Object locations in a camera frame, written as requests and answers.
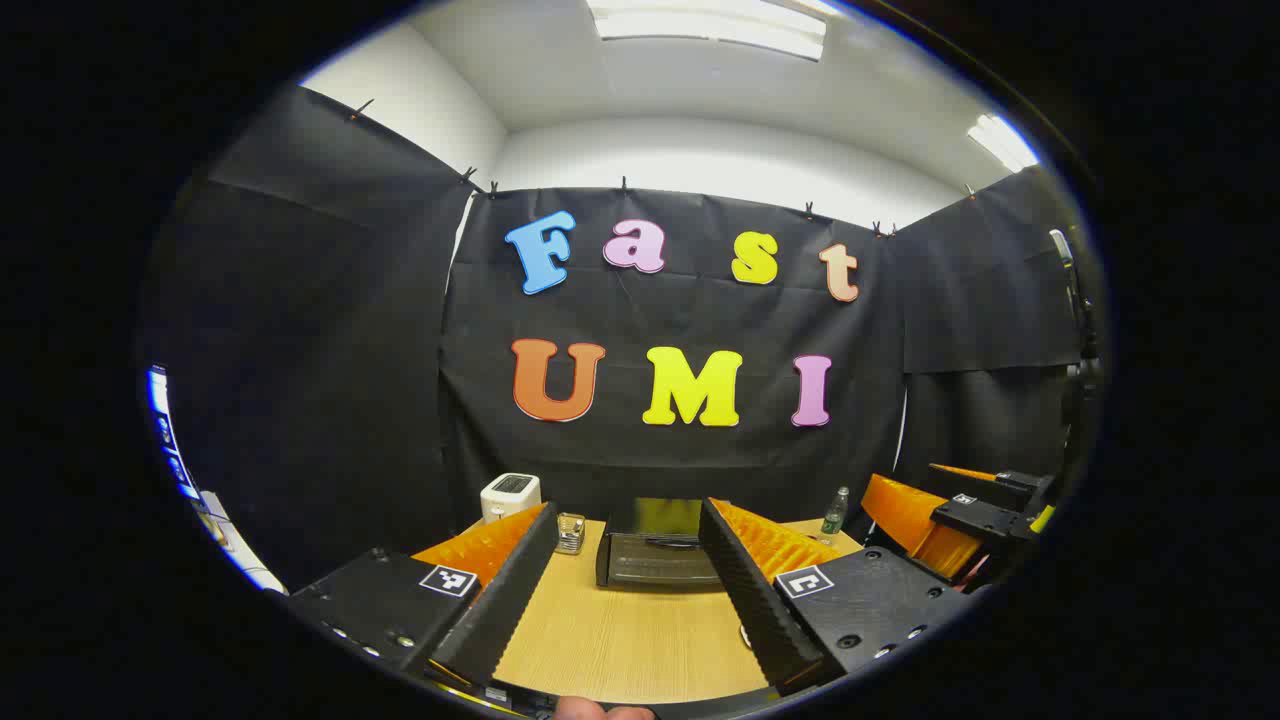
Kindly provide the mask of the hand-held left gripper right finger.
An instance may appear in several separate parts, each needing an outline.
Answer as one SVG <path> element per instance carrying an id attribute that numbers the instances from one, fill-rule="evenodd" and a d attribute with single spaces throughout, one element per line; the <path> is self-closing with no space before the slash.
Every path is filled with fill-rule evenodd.
<path id="1" fill-rule="evenodd" d="M 767 683 L 782 696 L 882 667 L 965 618 L 977 601 L 876 546 L 805 560 L 767 579 L 731 527 L 731 511 L 704 498 L 699 541 Z"/>

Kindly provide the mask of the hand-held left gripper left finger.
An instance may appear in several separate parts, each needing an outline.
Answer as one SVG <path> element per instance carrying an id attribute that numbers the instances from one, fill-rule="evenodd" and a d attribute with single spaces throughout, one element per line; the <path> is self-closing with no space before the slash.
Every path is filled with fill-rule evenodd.
<path id="1" fill-rule="evenodd" d="M 494 676 L 558 542 L 539 503 L 416 555 L 370 550 L 285 606 L 388 671 L 479 689 Z"/>

